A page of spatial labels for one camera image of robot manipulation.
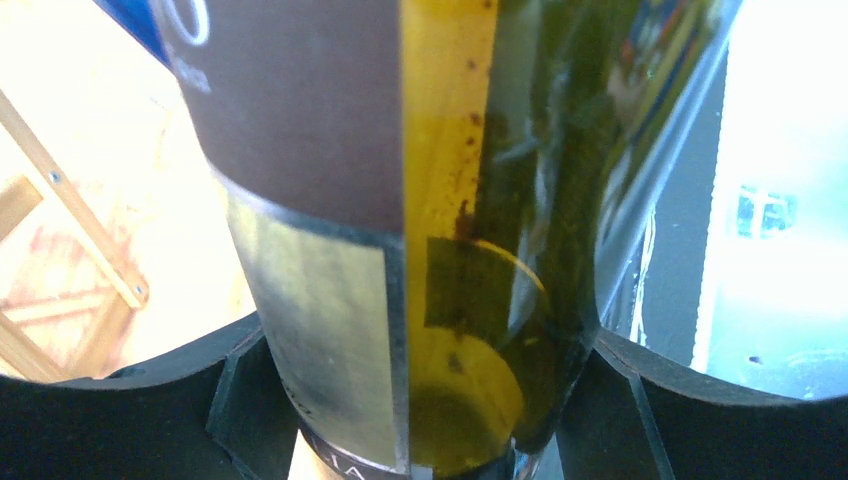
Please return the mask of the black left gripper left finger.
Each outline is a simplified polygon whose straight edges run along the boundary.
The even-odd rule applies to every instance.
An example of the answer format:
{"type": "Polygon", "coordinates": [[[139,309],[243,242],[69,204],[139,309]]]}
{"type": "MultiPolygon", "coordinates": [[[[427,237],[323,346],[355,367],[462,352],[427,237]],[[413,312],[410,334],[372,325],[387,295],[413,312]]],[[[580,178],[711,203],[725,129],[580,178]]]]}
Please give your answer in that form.
{"type": "Polygon", "coordinates": [[[256,315],[102,380],[1,381],[5,479],[284,479],[297,433],[256,315]]]}

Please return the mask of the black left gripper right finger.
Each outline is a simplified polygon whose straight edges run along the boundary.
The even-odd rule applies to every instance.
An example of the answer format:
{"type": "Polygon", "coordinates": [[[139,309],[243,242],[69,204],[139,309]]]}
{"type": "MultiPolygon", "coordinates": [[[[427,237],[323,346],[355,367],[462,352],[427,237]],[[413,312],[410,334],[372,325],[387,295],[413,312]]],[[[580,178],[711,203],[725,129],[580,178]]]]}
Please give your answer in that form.
{"type": "Polygon", "coordinates": [[[749,389],[603,329],[557,443],[567,479],[844,479],[847,400],[749,389]]]}

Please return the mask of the dark brown wine bottle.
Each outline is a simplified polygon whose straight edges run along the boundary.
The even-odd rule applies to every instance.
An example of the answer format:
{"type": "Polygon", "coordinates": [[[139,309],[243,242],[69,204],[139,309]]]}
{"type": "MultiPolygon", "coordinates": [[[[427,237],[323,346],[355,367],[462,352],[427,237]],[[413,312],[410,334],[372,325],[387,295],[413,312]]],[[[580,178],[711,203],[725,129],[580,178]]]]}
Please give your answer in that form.
{"type": "Polygon", "coordinates": [[[530,479],[736,1],[155,1],[304,436],[530,479]]]}

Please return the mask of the blue labelled clear bottle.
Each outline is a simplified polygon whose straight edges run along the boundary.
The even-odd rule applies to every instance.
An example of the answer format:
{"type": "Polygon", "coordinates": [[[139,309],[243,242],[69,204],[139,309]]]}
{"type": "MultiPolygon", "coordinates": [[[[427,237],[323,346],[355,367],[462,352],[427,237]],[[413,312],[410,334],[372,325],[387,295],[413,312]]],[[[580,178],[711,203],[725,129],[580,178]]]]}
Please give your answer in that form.
{"type": "Polygon", "coordinates": [[[94,0],[94,3],[165,68],[171,68],[150,1],[94,0]]]}

